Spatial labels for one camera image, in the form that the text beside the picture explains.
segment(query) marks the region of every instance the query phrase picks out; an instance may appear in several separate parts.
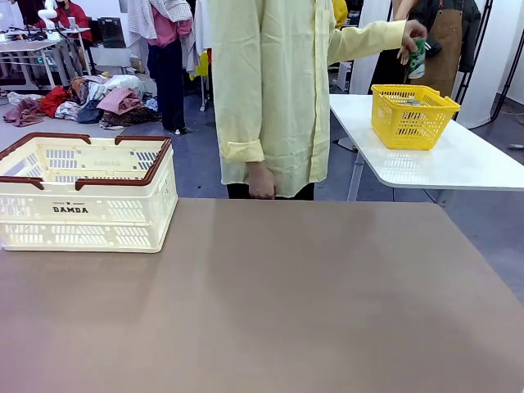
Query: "red clothing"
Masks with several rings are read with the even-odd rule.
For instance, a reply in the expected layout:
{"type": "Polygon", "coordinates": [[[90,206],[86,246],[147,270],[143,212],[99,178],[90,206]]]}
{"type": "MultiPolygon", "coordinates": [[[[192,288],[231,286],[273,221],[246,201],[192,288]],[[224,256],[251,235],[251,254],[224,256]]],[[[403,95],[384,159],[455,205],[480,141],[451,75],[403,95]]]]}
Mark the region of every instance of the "red clothing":
{"type": "MultiPolygon", "coordinates": [[[[75,22],[78,27],[89,27],[88,18],[85,15],[84,10],[81,6],[69,2],[69,10],[65,8],[58,7],[56,10],[58,17],[52,19],[53,22],[60,22],[64,27],[70,27],[69,20],[67,18],[74,17],[75,22]]],[[[35,25],[36,27],[46,27],[46,23],[43,20],[40,20],[39,23],[35,25]]],[[[82,34],[82,39],[87,39],[89,42],[93,42],[93,36],[91,31],[84,31],[82,34]]]]}
{"type": "Polygon", "coordinates": [[[40,102],[40,108],[42,111],[49,117],[55,117],[56,109],[63,102],[69,98],[70,95],[67,92],[66,88],[62,86],[56,86],[51,92],[47,94],[46,97],[40,102]]]}

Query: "rolled-up sleeve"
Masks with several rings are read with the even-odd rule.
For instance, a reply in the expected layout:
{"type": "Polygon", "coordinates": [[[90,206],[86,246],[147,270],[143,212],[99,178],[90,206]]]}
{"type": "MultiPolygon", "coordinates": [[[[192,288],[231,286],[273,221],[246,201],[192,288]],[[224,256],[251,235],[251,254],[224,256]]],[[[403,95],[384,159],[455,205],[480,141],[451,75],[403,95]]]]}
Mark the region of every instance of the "rolled-up sleeve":
{"type": "Polygon", "coordinates": [[[223,158],[260,162],[260,0],[210,0],[215,118],[223,158]]]}

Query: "yellow shirt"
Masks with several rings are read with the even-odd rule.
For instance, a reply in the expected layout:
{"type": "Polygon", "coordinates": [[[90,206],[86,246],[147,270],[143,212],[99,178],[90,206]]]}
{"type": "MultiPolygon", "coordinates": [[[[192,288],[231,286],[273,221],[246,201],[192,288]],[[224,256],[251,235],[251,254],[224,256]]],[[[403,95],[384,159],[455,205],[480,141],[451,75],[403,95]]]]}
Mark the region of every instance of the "yellow shirt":
{"type": "Polygon", "coordinates": [[[400,47],[405,22],[340,31],[332,0],[210,0],[210,15],[223,184],[264,160],[280,197],[324,180],[328,64],[400,47]]]}
{"type": "Polygon", "coordinates": [[[337,20],[337,29],[341,29],[347,21],[348,11],[346,0],[333,0],[335,8],[335,19],[337,20]]]}

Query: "pink shirt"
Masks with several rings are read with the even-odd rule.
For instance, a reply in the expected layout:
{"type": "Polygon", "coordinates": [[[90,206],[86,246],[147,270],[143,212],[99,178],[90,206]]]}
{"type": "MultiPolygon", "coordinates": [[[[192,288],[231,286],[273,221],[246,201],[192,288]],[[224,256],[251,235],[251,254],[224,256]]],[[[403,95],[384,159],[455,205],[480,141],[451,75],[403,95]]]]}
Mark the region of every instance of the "pink shirt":
{"type": "Polygon", "coordinates": [[[157,47],[166,47],[173,41],[176,41],[179,36],[188,35],[191,33],[193,25],[192,19],[182,20],[174,23],[160,14],[156,8],[151,6],[153,10],[153,21],[155,23],[156,39],[148,39],[150,45],[157,47]]]}

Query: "brown apron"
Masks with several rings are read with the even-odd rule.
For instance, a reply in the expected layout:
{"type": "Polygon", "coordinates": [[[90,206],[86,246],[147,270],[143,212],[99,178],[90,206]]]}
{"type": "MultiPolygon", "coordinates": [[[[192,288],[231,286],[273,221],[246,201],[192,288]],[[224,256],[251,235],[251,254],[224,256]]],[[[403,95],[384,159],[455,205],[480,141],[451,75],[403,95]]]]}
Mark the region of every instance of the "brown apron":
{"type": "Polygon", "coordinates": [[[442,45],[442,50],[426,59],[426,74],[412,79],[411,84],[429,86],[439,91],[442,97],[451,97],[462,52],[462,14],[463,10],[443,10],[440,0],[431,36],[442,45]]]}

